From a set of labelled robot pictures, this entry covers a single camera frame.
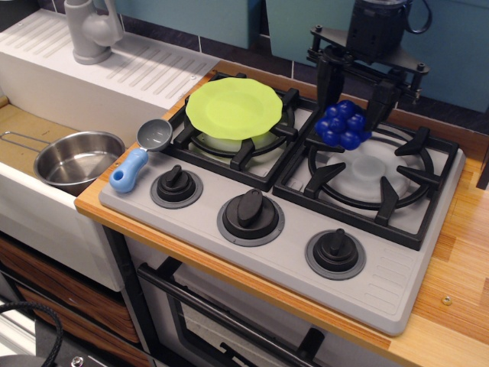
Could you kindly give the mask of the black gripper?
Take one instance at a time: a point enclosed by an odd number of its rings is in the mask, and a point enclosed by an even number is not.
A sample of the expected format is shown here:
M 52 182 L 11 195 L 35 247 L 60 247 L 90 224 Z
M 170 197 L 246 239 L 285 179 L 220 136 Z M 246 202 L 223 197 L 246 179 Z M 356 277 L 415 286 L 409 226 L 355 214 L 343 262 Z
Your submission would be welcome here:
M 365 131 L 387 120 L 400 96 L 417 100 L 427 65 L 408 54 L 405 33 L 422 34 L 429 23 L 410 24 L 411 1 L 356 1 L 349 28 L 341 31 L 316 25 L 307 60 L 317 66 L 317 102 L 322 112 L 338 102 L 345 75 L 375 85 L 365 112 Z

